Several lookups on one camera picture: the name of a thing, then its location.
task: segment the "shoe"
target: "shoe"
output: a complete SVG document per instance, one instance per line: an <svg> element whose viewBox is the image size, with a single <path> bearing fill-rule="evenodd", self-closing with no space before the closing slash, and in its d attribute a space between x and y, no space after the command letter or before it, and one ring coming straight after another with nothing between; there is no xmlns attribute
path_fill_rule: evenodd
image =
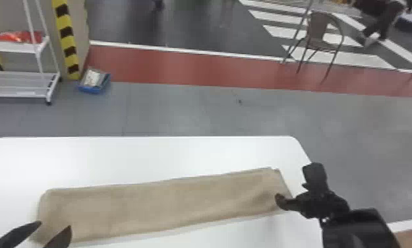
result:
<svg viewBox="0 0 412 248"><path fill-rule="evenodd" d="M366 36L363 31L359 32L359 39L360 39L360 44L363 45L363 47L368 47L373 43L373 39Z"/></svg>

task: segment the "white table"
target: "white table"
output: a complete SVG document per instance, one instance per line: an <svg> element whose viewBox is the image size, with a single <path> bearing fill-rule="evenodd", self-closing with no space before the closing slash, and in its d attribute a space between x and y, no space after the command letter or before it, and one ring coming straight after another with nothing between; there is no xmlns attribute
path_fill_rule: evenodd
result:
<svg viewBox="0 0 412 248"><path fill-rule="evenodd" d="M41 194L54 187L144 183L261 167L279 168L292 195L302 193L310 161L292 137L78 137L0 139L0 237L35 220ZM295 212L132 235L73 247L321 247L316 220ZM29 241L19 247L37 247Z"/></svg>

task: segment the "gray floor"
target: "gray floor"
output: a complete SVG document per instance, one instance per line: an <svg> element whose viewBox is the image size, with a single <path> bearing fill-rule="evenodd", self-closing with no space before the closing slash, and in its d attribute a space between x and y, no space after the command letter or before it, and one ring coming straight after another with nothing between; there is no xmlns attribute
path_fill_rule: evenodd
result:
<svg viewBox="0 0 412 248"><path fill-rule="evenodd" d="M412 218L412 98L115 83L101 96L0 99L0 137L291 135L333 190L386 221Z"/></svg>

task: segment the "beige towel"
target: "beige towel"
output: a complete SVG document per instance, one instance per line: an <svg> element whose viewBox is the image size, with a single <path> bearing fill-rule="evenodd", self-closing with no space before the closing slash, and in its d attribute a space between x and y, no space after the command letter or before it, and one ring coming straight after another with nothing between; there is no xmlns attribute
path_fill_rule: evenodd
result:
<svg viewBox="0 0 412 248"><path fill-rule="evenodd" d="M278 210L274 195L290 196L270 168L129 185L50 189L40 200L46 243L68 225L72 242L156 232Z"/></svg>

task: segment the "robotic arm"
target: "robotic arm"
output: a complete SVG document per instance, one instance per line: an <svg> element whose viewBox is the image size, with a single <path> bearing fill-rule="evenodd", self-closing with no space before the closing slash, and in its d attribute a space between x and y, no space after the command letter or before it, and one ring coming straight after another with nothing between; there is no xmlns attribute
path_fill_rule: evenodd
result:
<svg viewBox="0 0 412 248"><path fill-rule="evenodd" d="M300 212L305 218L318 218L324 248L399 248L376 209L351 210L346 200L329 189L322 164L304 166L303 173L307 192L294 199L277 194L276 204Z"/></svg>

